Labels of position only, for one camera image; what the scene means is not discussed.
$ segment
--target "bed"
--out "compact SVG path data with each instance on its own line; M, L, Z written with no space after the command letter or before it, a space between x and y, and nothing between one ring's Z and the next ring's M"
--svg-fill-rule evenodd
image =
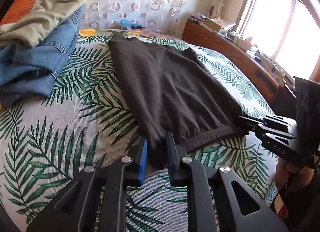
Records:
M12 221L28 224L87 165L107 166L139 142L140 129L122 96L108 40L114 33L197 52L212 76L253 116L273 114L248 78L225 56L147 31L87 29L49 99L31 97L0 110L0 202ZM253 133L190 154L205 166L230 166L269 204L276 156ZM186 188L170 186L167 169L148 166L142 188L130 188L127 230L187 231Z

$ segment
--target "dresser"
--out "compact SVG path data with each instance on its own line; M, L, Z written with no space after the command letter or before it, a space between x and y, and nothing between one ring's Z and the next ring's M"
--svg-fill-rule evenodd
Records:
M286 81L277 80L231 41L193 20L186 22L182 40L225 55L250 79L277 115L295 118L295 96L286 85Z

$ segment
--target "window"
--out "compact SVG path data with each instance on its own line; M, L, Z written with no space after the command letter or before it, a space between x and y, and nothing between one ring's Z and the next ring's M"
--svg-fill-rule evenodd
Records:
M308 79L320 55L320 29L300 0L251 0L240 29L290 76Z

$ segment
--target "beige shirt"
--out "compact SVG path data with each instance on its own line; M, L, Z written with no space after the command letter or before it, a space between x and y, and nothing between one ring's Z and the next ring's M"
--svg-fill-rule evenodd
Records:
M65 21L87 0L36 0L27 16L16 23L0 26L0 48L20 40L36 47L52 30Z

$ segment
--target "metal screw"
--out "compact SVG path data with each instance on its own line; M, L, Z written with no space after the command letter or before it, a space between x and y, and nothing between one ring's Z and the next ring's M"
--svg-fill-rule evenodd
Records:
M89 165L89 166L84 168L84 171L87 172L87 173L93 172L94 171L94 167Z
M132 158L129 157L129 156L124 156L124 157L122 157L121 160L122 160L122 162L124 162L124 163L128 163L128 162L132 161Z
M220 171L223 173L228 173L230 171L230 168L228 166L221 166Z
M185 157L182 158L182 161L183 161L184 163L190 163L190 162L192 162L192 158L189 157L189 156L185 156Z

